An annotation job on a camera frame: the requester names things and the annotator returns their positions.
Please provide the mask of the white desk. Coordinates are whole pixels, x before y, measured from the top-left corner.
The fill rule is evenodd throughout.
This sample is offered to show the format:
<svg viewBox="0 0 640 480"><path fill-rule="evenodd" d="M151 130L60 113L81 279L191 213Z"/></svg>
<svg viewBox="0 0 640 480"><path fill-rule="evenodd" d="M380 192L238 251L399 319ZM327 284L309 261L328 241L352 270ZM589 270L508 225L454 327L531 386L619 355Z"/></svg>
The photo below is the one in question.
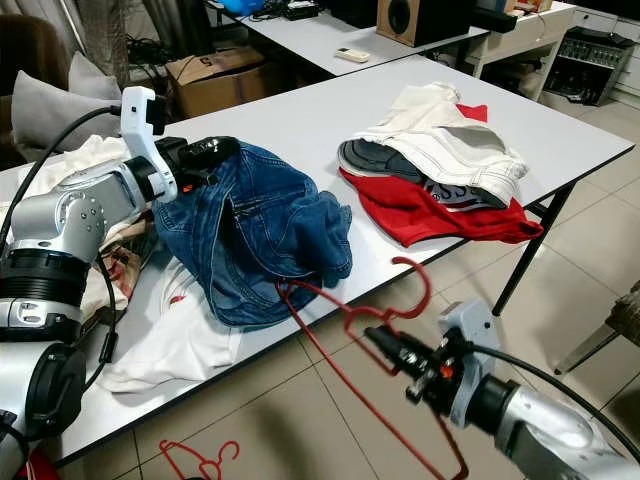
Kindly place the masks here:
<svg viewBox="0 0 640 480"><path fill-rule="evenodd" d="M379 67L390 61L410 58L420 52L449 46L460 47L460 56L465 59L471 42L475 38L484 38L488 35L485 29L472 27L463 35L444 38L431 44L406 46L392 38L378 35L375 28L357 29L328 13L302 20L283 18L250 20L246 17L238 17L236 22L248 29L253 41L268 46L278 46L332 76L346 76L357 70ZM366 52L369 59L364 63L340 59L337 56L339 49Z"/></svg>

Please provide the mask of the patterned grey curtain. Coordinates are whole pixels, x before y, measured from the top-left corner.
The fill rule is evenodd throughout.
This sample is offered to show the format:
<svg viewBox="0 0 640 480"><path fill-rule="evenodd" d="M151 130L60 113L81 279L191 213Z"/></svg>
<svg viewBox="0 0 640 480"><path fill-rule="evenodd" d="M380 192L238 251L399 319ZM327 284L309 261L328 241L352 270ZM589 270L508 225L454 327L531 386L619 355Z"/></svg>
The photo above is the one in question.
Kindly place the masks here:
<svg viewBox="0 0 640 480"><path fill-rule="evenodd" d="M145 19L142 0L72 0L79 15L84 55L114 78L119 86L131 82L128 40Z"/></svg>

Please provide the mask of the open cardboard box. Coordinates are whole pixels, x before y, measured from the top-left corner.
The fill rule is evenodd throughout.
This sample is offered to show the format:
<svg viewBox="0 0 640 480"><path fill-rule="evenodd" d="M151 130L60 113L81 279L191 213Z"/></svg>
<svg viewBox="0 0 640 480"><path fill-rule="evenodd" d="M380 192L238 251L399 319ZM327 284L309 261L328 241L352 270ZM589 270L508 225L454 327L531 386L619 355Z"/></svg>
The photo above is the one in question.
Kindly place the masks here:
<svg viewBox="0 0 640 480"><path fill-rule="evenodd" d="M253 47L230 47L170 61L173 97L187 116L265 99L280 91L280 65Z"/></svg>

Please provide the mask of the grey wicker chair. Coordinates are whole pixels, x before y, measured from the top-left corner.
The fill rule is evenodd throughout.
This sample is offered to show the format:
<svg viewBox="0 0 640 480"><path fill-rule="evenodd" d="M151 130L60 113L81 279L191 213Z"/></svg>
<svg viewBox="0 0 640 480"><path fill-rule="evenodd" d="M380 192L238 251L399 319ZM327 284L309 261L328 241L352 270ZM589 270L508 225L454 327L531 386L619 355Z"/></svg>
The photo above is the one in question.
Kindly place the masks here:
<svg viewBox="0 0 640 480"><path fill-rule="evenodd" d="M582 362L618 337L630 340L636 347L640 347L640 280L632 285L628 293L614 302L611 314L605 319L604 324L558 362L554 367L554 375L567 374L575 370Z"/></svg>

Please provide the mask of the red plastic clothes hanger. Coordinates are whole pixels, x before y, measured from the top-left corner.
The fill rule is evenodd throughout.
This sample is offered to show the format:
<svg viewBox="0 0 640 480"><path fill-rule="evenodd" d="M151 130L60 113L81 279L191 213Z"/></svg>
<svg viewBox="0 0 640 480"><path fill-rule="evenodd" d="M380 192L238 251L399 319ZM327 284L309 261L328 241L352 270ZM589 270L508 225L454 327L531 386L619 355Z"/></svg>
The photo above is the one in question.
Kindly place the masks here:
<svg viewBox="0 0 640 480"><path fill-rule="evenodd" d="M241 456L241 444L234 440L221 443L211 456L173 440L160 440L157 445L179 480L224 480L224 463Z"/></svg>
<svg viewBox="0 0 640 480"><path fill-rule="evenodd" d="M279 278L276 279L275 282L275 291L279 294L279 297L282 298L282 301L285 303L285 306L288 307L289 312L291 312L291 316L294 321L298 325L306 335L308 339L311 340L311 343L314 344L317 351L320 352L320 355L324 357L326 364L330 366L330 369L334 371L334 374L338 376L340 380L346 384L349 392L355 396L358 401L364 404L364 407L367 411L371 413L372 416L375 417L376 420L380 421L380 424L384 426L385 429L389 431L390 434L394 436L398 440L399 443L403 445L404 448L407 449L408 452L412 454L413 457L416 458L417 461L421 463L421 466L425 467L426 471L430 472L430 475L435 477L435 480L466 480L468 476L468 466L465 458L462 456L462 452L460 449L460 445L458 445L457 440L454 439L454 435L452 434L451 429L445 425L445 421L442 417L435 417L435 424L438 425L440 433L443 434L445 442L447 442L448 447L451 448L453 452L454 458L458 463L458 472L451 477L447 477L443 474L442 471L439 470L438 467L433 465L428 460L428 457L425 456L424 453L420 451L419 448L416 447L415 444L411 442L410 439L407 438L406 435L402 433L401 430L396 428L390 422L387 416L384 415L383 412L379 410L378 407L375 406L374 403L370 401L369 398L365 396L364 393L361 392L360 389L356 387L355 384L352 383L352 380L348 378L346 372L340 369L337 362L335 362L332 355L330 355L329 351L320 346L319 339L316 338L316 335L311 330L311 326L306 323L306 321L302 320L300 310L296 306L293 305L292 302L292 294L297 289L302 289L302 291L310 291L312 293L317 294L317 296L324 298L324 300L328 300L333 305L337 306L340 311L343 312L343 332L347 334L349 339L352 339L353 343L356 343L358 348L361 348L361 351L365 352L366 356L369 356L372 361L375 362L375 365L378 365L381 370L384 371L384 374L393 378L401 372L401 367L398 367L394 364L388 364L387 361L384 361L383 358L376 353L374 349L366 346L365 343L362 343L360 335L357 335L352 330L352 325L355 323L355 320L358 317L366 316L366 317L375 317L376 320L385 328L390 330L390 335L394 340L398 340L402 337L401 330L397 329L396 324L394 324L394 320L397 319L416 319L419 317L422 312L425 311L425 308L430 305L431 297L433 297L433 282L431 282L428 271L425 270L424 265L420 264L420 262L413 261L412 259L408 259L408 257L397 256L392 260L393 264L403 264L410 266L413 274L417 275L417 278L420 279L422 283L422 288L424 288L424 293L422 293L422 298L419 302L416 303L412 308L408 308L408 310L401 310L401 308L374 308L371 306L358 306L353 307L349 305L349 303L338 300L337 297L333 296L329 292L324 291L323 288L316 287L316 285L308 284L306 282L300 282L300 280L296 279L287 279L287 278Z"/></svg>

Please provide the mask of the white garment small red logo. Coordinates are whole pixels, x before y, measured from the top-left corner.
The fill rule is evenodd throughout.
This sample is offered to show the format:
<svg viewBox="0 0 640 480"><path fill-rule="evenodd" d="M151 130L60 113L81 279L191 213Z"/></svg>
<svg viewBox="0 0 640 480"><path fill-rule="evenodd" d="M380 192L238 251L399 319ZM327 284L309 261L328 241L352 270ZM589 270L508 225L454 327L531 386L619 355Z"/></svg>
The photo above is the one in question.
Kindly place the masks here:
<svg viewBox="0 0 640 480"><path fill-rule="evenodd" d="M143 392L170 380L205 381L215 369L237 361L244 330L220 320L182 262L169 257L157 283L159 319L96 380L109 392Z"/></svg>

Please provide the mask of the grey cushion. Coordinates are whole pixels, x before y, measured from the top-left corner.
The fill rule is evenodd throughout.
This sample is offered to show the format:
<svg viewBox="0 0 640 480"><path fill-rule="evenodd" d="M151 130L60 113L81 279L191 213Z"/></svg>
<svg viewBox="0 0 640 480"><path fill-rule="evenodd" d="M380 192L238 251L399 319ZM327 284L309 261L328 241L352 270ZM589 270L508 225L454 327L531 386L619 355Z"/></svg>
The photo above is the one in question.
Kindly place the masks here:
<svg viewBox="0 0 640 480"><path fill-rule="evenodd" d="M114 77L102 73L83 52L74 52L67 73L67 91L87 99L120 102L122 88Z"/></svg>
<svg viewBox="0 0 640 480"><path fill-rule="evenodd" d="M12 136L19 145L45 148L73 120L100 108L119 108L120 102L87 99L29 77L19 70L15 77L10 109ZM115 137L119 133L118 115L100 115L79 125L59 143L56 151L76 150L92 134Z"/></svg>

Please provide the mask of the wooden black speaker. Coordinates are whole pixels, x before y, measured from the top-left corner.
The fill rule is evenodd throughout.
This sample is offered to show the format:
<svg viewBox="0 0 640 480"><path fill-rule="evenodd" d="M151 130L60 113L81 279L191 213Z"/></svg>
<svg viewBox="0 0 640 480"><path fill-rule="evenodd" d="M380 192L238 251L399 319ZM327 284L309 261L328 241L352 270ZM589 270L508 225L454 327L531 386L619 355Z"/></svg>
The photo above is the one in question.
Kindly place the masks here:
<svg viewBox="0 0 640 480"><path fill-rule="evenodd" d="M476 0L378 0L380 36L416 47L463 35Z"/></svg>

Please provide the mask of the large white table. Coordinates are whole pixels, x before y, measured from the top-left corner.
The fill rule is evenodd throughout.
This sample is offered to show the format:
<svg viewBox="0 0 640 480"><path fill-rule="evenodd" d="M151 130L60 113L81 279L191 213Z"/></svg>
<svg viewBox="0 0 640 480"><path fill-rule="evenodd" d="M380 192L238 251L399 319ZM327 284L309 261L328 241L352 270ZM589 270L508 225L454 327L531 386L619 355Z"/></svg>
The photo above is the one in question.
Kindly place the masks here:
<svg viewBox="0 0 640 480"><path fill-rule="evenodd" d="M337 172L339 142L379 123L403 87L433 81L453 84L467 105L488 106L492 128L524 155L530 173L518 188L522 205L539 204L571 191L582 178L634 150L634 142L625 137L420 56L196 116L170 124L166 132L196 140L228 134L264 147L310 175L317 186L333 192L343 204L356 204L355 189ZM60 467L81 460L189 397L223 387L239 371L298 340L300 328L285 321L244 335L236 364L221 367L202 383L169 381L145 393L123 396L97 387L88 389L81 415L59 439L44 443L45 452Z"/></svg>

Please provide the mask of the pink patterned garment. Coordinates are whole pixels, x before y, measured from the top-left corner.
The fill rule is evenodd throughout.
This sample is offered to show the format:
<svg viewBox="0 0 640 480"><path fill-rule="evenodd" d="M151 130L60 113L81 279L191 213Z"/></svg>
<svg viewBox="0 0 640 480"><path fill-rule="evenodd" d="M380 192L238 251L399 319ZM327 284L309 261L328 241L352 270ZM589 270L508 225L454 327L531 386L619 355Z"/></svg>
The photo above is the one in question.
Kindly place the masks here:
<svg viewBox="0 0 640 480"><path fill-rule="evenodd" d="M110 276L116 308L127 306L136 287L142 266L156 250L157 234L152 212L143 212L132 223L119 223L108 230L100 251Z"/></svg>

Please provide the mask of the red garment white trim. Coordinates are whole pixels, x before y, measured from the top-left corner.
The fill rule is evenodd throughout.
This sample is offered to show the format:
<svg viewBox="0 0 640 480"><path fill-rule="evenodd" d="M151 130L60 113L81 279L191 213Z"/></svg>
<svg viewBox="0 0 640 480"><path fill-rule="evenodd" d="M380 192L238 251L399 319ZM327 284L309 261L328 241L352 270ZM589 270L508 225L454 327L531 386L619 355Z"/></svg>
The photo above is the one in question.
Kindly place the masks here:
<svg viewBox="0 0 640 480"><path fill-rule="evenodd" d="M61 480L58 468L52 465L42 451L32 451L19 467L14 480Z"/></svg>

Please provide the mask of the cream denim garment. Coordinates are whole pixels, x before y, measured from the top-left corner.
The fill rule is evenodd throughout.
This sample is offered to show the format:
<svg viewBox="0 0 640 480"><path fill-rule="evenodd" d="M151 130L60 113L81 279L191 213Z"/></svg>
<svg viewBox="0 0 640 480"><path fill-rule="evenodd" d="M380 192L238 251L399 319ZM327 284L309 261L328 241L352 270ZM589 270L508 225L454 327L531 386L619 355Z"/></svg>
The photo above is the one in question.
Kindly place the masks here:
<svg viewBox="0 0 640 480"><path fill-rule="evenodd" d="M385 118L352 141L389 148L416 177L466 188L483 204L507 209L529 165L489 124L467 118L458 101L451 83L404 87Z"/></svg>

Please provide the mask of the red shirt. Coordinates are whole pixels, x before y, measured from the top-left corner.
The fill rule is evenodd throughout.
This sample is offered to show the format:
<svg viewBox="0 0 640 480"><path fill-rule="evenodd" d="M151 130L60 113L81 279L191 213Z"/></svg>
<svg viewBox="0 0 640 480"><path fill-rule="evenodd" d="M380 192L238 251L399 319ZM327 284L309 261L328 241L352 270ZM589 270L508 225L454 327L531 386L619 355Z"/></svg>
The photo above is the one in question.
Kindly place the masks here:
<svg viewBox="0 0 640 480"><path fill-rule="evenodd" d="M486 105L460 104L467 118L488 123ZM466 241L524 243L544 233L543 225L529 219L515 198L506 209L452 211L439 204L425 188L393 175L360 175L342 165L339 173L355 187L358 201L370 218L404 247L429 239L457 237Z"/></svg>

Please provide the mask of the blue denim jeans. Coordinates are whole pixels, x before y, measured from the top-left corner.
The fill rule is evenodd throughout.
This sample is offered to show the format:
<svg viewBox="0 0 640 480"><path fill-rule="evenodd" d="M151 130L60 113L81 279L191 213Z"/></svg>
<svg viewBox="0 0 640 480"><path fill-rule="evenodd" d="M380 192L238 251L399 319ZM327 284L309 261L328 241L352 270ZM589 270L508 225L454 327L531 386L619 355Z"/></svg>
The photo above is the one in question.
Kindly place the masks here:
<svg viewBox="0 0 640 480"><path fill-rule="evenodd" d="M152 206L156 232L223 323L265 328L291 315L276 279L333 288L351 274L352 211L265 148L241 142L232 156L207 186ZM303 307L316 294L291 298Z"/></svg>

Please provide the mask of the cream button shirt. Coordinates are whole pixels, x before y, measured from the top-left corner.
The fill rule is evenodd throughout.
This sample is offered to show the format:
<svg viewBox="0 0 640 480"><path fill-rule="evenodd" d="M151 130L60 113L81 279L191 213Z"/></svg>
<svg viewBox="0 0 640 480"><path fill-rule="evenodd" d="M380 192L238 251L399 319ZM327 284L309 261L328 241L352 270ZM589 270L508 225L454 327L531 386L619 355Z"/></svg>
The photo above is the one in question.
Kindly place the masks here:
<svg viewBox="0 0 640 480"><path fill-rule="evenodd" d="M46 174L47 186L58 186L64 179L77 172L105 163L123 163L128 159L128 148L119 137L102 137L92 134L77 150L55 156L58 163L42 168Z"/></svg>

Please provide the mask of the white side cabinet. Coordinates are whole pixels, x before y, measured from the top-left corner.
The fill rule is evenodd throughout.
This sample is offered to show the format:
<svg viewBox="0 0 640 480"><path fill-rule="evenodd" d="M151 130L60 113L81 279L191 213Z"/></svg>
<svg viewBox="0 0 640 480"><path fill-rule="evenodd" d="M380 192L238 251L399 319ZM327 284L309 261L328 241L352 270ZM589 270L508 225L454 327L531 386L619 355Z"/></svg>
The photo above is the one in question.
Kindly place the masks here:
<svg viewBox="0 0 640 480"><path fill-rule="evenodd" d="M495 61L531 54L532 59L540 61L541 67L532 73L530 87L526 90L521 88L520 92L527 99L538 101L547 82L550 65L556 60L559 46L577 13L577 6L553 1L545 12L518 18L512 32L489 33L474 38L465 58L460 58L463 61L462 72L480 78L485 67Z"/></svg>

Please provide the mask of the black audio mixer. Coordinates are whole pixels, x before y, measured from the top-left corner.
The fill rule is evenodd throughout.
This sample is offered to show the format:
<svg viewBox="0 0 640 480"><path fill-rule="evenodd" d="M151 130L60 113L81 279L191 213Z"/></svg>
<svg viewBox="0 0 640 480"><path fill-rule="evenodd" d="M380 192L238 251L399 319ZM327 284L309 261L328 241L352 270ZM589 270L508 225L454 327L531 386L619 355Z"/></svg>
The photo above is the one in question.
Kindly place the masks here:
<svg viewBox="0 0 640 480"><path fill-rule="evenodd" d="M572 27L559 42L544 90L577 104L599 106L636 46L636 41L617 33Z"/></svg>

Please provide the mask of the dark grey garment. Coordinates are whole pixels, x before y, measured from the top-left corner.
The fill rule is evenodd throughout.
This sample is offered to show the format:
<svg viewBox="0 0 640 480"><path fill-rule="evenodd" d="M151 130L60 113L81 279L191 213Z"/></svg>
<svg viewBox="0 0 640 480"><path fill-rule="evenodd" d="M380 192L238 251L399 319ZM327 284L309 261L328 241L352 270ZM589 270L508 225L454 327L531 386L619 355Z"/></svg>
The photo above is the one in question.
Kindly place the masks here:
<svg viewBox="0 0 640 480"><path fill-rule="evenodd" d="M397 177L425 188L439 204L452 211L504 209L498 197L484 189L448 186L422 174L401 152L366 140L347 140L339 147L342 165L365 177Z"/></svg>

